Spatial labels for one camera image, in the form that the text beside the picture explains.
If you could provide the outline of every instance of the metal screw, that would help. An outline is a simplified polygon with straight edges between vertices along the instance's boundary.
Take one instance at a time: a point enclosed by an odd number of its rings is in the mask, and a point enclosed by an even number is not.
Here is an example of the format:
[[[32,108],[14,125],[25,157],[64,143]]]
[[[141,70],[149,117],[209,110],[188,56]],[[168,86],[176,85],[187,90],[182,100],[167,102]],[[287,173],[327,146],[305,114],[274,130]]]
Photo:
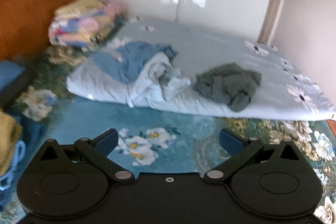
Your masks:
[[[128,171],[119,171],[115,173],[115,177],[117,179],[129,179],[132,176],[132,173]]]
[[[211,179],[220,179],[224,176],[223,172],[220,172],[218,170],[212,170],[207,173],[208,177]]]
[[[174,179],[173,179],[173,178],[166,178],[166,181],[167,181],[167,182],[173,182]]]

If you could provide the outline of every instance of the yellow flower center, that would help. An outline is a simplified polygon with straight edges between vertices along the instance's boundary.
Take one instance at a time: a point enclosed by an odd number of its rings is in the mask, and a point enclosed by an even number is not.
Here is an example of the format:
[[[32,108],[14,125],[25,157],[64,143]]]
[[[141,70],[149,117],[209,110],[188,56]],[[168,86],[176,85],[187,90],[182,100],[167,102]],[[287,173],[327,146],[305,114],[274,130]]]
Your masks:
[[[139,158],[140,160],[143,160],[144,158],[146,158],[144,155],[139,155],[137,153],[130,153],[130,155],[135,158]]]
[[[156,132],[149,134],[150,139],[158,138],[159,136],[160,136],[160,134],[156,133]]]
[[[130,149],[135,149],[137,147],[138,147],[137,143],[131,143],[130,146],[129,146]]]

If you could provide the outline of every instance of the blue pillow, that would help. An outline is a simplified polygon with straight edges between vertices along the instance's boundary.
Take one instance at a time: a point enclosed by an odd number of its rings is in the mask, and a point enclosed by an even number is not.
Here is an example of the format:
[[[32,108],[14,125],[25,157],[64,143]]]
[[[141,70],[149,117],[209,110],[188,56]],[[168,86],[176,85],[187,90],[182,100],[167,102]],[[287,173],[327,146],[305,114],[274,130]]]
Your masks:
[[[0,62],[0,91],[10,85],[26,69],[8,60]]]

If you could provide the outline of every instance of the white wall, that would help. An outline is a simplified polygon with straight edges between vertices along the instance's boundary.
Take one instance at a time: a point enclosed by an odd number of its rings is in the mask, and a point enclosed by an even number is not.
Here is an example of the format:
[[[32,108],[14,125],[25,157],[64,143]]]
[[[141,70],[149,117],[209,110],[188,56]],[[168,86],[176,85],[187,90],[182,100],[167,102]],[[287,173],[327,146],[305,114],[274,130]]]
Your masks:
[[[285,0],[272,44],[336,105],[336,0]]]

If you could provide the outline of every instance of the orange wooden headboard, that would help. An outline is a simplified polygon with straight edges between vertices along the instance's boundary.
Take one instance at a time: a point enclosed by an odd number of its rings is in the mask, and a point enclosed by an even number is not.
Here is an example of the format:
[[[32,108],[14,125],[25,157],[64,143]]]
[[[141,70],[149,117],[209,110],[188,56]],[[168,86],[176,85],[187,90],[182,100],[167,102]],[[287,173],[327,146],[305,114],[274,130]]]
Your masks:
[[[53,12],[74,0],[0,0],[0,60],[34,58],[48,47]]]

